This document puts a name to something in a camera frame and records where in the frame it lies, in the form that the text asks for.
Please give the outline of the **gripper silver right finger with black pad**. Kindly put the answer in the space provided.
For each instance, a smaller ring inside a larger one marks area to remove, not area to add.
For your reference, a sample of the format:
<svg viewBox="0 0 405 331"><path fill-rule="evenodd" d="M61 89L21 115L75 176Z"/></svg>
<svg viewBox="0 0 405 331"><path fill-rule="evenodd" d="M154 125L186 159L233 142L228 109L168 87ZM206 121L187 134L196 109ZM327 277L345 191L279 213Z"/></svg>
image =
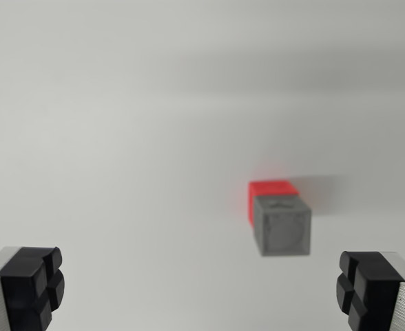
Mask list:
<svg viewBox="0 0 405 331"><path fill-rule="evenodd" d="M405 260L396 252L340 255L337 303L352 330L405 330Z"/></svg>

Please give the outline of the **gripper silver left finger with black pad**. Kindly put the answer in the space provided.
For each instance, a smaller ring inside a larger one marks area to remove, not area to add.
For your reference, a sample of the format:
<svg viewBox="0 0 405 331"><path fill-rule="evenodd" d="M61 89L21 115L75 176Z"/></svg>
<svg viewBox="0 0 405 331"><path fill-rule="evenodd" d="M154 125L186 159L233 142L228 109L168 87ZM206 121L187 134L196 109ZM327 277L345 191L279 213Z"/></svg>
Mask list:
<svg viewBox="0 0 405 331"><path fill-rule="evenodd" d="M58 247L0 250L0 330L44 331L63 300Z"/></svg>

